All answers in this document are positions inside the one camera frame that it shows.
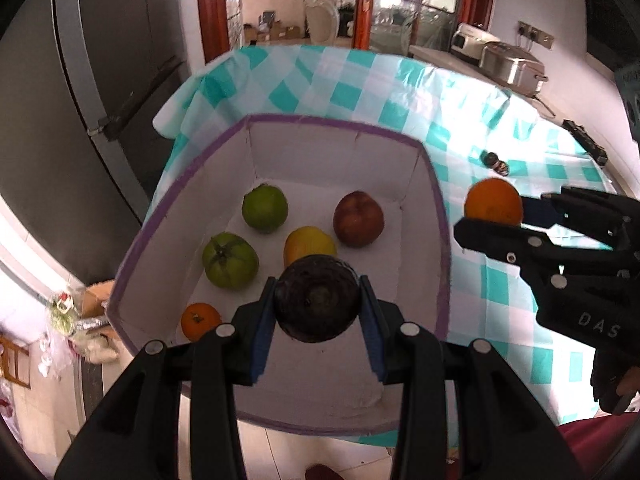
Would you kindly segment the right hand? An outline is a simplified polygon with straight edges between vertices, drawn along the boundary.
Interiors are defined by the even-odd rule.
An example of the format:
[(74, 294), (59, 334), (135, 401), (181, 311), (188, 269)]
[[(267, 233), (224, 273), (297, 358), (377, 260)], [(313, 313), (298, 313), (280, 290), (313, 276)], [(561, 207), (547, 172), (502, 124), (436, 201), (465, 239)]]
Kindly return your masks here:
[(598, 349), (594, 352), (590, 377), (593, 400), (606, 414), (620, 415), (636, 396), (634, 392), (618, 394), (617, 387), (631, 369), (631, 360), (623, 353)]

